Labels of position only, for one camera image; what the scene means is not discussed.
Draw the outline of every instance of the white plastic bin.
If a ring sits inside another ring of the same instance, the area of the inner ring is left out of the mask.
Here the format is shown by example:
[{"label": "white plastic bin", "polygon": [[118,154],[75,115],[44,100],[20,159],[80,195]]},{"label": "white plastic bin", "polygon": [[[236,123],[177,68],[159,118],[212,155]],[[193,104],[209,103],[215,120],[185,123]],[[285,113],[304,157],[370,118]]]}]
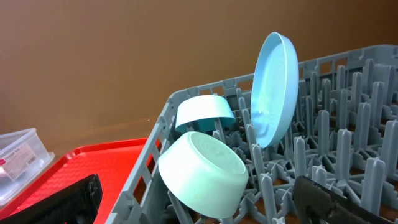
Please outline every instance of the white plastic bin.
[{"label": "white plastic bin", "polygon": [[53,159],[35,128],[0,135],[0,209]]}]

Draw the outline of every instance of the red tray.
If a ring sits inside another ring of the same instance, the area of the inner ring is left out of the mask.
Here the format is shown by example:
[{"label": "red tray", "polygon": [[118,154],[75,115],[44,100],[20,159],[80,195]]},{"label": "red tray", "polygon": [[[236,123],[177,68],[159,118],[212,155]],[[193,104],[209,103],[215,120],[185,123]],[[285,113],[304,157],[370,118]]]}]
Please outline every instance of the red tray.
[{"label": "red tray", "polygon": [[146,141],[147,138],[109,142],[70,151],[5,209],[0,210],[0,219],[27,208],[90,174],[98,174],[103,198],[95,223],[105,223]]}]

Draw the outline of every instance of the brown wall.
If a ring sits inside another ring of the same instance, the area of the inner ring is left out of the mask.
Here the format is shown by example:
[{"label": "brown wall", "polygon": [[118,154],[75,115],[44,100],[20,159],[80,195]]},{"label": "brown wall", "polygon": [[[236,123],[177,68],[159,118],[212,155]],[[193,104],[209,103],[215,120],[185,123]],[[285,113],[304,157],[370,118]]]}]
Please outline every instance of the brown wall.
[{"label": "brown wall", "polygon": [[253,72],[272,31],[300,61],[398,44],[396,2],[2,0],[0,133],[146,136],[172,92]]}]

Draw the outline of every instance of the container label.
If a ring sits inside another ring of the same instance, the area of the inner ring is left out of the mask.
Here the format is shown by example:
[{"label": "container label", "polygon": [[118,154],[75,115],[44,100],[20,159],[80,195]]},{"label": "container label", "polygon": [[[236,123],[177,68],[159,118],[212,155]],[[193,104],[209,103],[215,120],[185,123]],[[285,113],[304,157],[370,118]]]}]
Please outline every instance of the container label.
[{"label": "container label", "polygon": [[34,161],[37,156],[25,142],[4,156],[2,168],[12,181],[16,180]]}]

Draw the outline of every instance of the dish rack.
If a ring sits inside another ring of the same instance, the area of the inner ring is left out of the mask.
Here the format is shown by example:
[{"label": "dish rack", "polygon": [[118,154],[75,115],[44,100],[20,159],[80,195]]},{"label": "dish rack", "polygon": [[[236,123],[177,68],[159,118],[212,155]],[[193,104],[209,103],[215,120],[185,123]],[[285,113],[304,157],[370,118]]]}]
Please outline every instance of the dish rack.
[{"label": "dish rack", "polygon": [[[299,175],[307,175],[340,195],[349,195],[373,213],[379,214],[380,204],[384,210],[398,210],[393,185],[398,181],[398,151],[394,146],[398,139],[397,68],[395,45],[376,45],[300,62],[292,124],[280,143],[265,149],[256,145],[250,122],[251,91],[245,87],[251,86],[253,74],[173,93],[107,223],[159,224],[178,218],[180,223],[189,224],[210,219],[198,215],[194,221],[191,211],[168,193],[157,164],[152,173],[146,166],[150,155],[157,161],[180,137],[175,131],[179,104],[203,94],[219,94],[227,99],[236,124],[230,128],[215,125],[217,130],[209,134],[237,153],[249,171],[248,186],[236,214],[219,222],[240,223],[249,215],[260,223],[284,223],[284,217],[297,212],[292,187]],[[157,140],[162,144],[160,151]],[[146,191],[139,202],[133,192],[140,178]],[[264,215],[260,207],[267,203],[276,206],[268,208]],[[394,221],[397,217],[387,218]]]}]

